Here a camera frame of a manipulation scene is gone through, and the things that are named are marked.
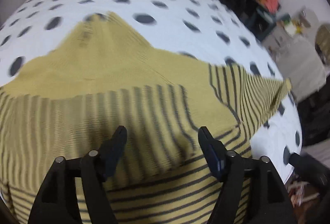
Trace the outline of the cluttered side table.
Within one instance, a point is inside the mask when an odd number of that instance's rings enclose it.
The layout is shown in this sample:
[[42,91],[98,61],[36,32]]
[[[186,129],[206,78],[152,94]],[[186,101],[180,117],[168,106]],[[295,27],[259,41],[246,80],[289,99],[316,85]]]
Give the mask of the cluttered side table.
[[298,102],[326,84],[325,66],[316,50],[316,35],[320,27],[316,13],[304,7],[290,18],[288,24],[279,21],[261,42],[283,78],[290,79]]

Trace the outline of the yellow grey striped knit sweater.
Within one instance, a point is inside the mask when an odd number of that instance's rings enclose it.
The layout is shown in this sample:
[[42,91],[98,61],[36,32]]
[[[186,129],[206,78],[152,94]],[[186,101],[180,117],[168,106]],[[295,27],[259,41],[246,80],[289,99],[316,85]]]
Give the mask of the yellow grey striped knit sweater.
[[155,49],[117,14],[93,16],[1,87],[1,192],[26,223],[56,157],[80,158],[124,126],[124,155],[104,184],[119,223],[205,223],[222,187],[198,129],[250,157],[290,88]]

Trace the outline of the white polka dot bed cover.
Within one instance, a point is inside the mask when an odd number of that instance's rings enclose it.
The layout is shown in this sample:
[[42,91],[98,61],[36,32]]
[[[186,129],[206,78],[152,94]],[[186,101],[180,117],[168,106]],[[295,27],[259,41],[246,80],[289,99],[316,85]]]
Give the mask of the white polka dot bed cover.
[[283,77],[255,36],[217,0],[26,0],[1,27],[1,84],[58,47],[76,23],[108,11],[158,49],[212,64],[241,64],[265,78]]

